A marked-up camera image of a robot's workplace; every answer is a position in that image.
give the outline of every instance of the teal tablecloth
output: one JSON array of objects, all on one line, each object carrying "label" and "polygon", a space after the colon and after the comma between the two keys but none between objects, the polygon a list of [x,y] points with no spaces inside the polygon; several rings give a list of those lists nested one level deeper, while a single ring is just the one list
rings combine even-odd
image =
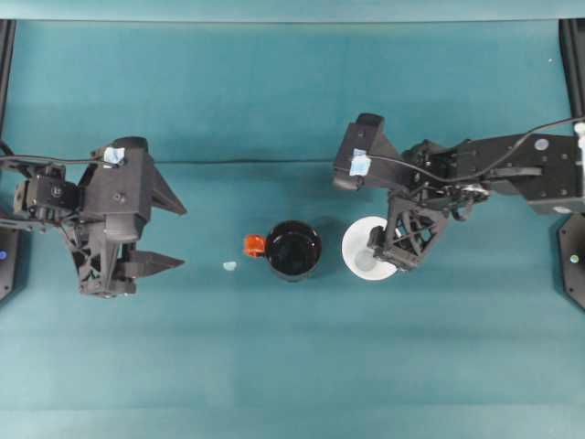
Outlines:
[{"label": "teal tablecloth", "polygon": [[[371,284],[340,239],[385,194],[330,185],[361,111],[385,114],[400,148],[567,116],[555,32],[21,23],[5,127],[19,152],[143,134],[161,161],[305,162],[161,164],[189,214],[157,211],[141,248],[187,263],[136,297],[79,295],[58,234],[28,237],[0,305],[0,437],[581,438],[585,313],[561,291],[560,217],[494,197],[417,272]],[[325,244],[300,284],[241,254],[291,218]]]}]

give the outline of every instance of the screw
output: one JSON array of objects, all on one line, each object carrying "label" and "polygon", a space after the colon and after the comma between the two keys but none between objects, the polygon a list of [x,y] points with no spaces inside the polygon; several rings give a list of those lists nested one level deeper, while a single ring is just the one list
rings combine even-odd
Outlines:
[{"label": "screw", "polygon": [[124,204],[126,202],[126,196],[120,192],[116,192],[115,194],[113,194],[112,199],[120,204]]},{"label": "screw", "polygon": [[548,140],[547,139],[538,139],[534,142],[534,147],[538,151],[545,151],[548,148]]},{"label": "screw", "polygon": [[63,187],[55,185],[51,188],[51,195],[53,198],[61,198],[63,195]]}]

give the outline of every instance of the black cable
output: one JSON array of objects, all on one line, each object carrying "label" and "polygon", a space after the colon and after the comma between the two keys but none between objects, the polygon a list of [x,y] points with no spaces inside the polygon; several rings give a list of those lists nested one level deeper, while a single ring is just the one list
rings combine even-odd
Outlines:
[{"label": "black cable", "polygon": [[528,130],[524,134],[522,134],[522,136],[520,136],[520,138],[518,138],[518,140],[516,140],[514,142],[514,144],[505,152],[505,154],[501,155],[499,158],[497,158],[494,162],[492,162],[490,165],[486,166],[485,168],[480,169],[477,172],[473,172],[472,174],[468,174],[467,176],[444,178],[441,176],[437,176],[436,174],[433,174],[432,172],[427,171],[426,169],[423,169],[422,167],[413,165],[412,163],[405,162],[404,160],[400,160],[397,158],[385,157],[383,155],[367,155],[367,157],[373,158],[375,160],[382,160],[384,162],[395,163],[397,165],[408,167],[410,169],[417,171],[420,174],[423,174],[424,176],[430,177],[430,178],[437,180],[437,181],[440,181],[442,183],[458,183],[458,182],[464,181],[464,180],[479,178],[479,177],[483,176],[484,174],[488,173],[489,171],[494,169],[496,166],[498,166],[499,164],[504,162],[509,156],[511,156],[518,148],[520,148],[520,146],[522,146],[525,143],[527,138],[530,137],[532,134],[534,134],[540,130],[544,130],[546,128],[554,128],[556,126],[566,125],[567,123],[575,123],[575,122],[581,122],[581,121],[585,121],[585,116],[562,119],[560,121],[545,123],[544,125],[540,125],[540,126],[537,126],[536,128],[532,128],[531,130]]}]

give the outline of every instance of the dark liquid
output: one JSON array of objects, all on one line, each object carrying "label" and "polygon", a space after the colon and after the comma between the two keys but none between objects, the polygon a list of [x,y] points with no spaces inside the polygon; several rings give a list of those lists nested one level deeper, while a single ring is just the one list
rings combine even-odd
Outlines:
[{"label": "dark liquid", "polygon": [[289,231],[269,243],[266,256],[275,270],[296,276],[308,272],[315,266],[319,249],[313,237]]}]

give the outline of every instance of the wire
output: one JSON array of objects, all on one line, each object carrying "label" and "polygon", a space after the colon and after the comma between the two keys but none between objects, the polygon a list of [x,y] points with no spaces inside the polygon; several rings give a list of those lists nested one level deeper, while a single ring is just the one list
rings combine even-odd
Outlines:
[{"label": "wire", "polygon": [[424,176],[430,177],[430,178],[437,180],[437,181],[440,181],[442,183],[457,183],[457,182],[464,181],[464,180],[478,178],[478,177],[481,177],[484,174],[488,173],[489,171],[494,169],[496,166],[498,166],[499,164],[504,162],[508,157],[510,157],[514,152],[516,152],[518,150],[518,148],[520,148],[522,145],[524,145],[527,138],[530,137],[532,134],[534,134],[540,130],[547,129],[547,128],[554,128],[556,126],[561,126],[561,125],[566,125],[568,123],[575,123],[575,122],[581,122],[581,121],[585,121],[585,116],[562,119],[560,121],[545,123],[544,125],[540,125],[540,126],[537,126],[535,128],[532,128],[531,130],[528,130],[524,134],[522,134],[518,138],[518,140],[516,140],[512,144],[512,146],[503,155],[501,155],[499,158],[497,158],[494,162],[492,162],[488,166],[484,167],[483,169],[480,169],[477,172],[473,172],[472,174],[468,174],[467,176],[445,178],[445,177],[437,176],[436,174],[433,174],[432,172],[427,171],[426,169],[423,169],[422,167],[413,165],[412,163],[405,162],[404,160],[400,160],[397,158],[385,157],[383,155],[367,155],[367,156],[369,158],[372,158],[375,160],[381,160],[384,162],[395,163],[395,164],[400,165],[400,166],[408,167],[410,169],[417,171],[420,174],[423,174]]},{"label": "wire", "polygon": [[46,157],[43,155],[2,155],[0,162],[10,161],[24,161],[24,162],[39,162],[39,163],[56,163],[58,165],[106,165],[111,167],[118,167],[118,165],[97,158],[83,158],[83,159],[67,159]]}]

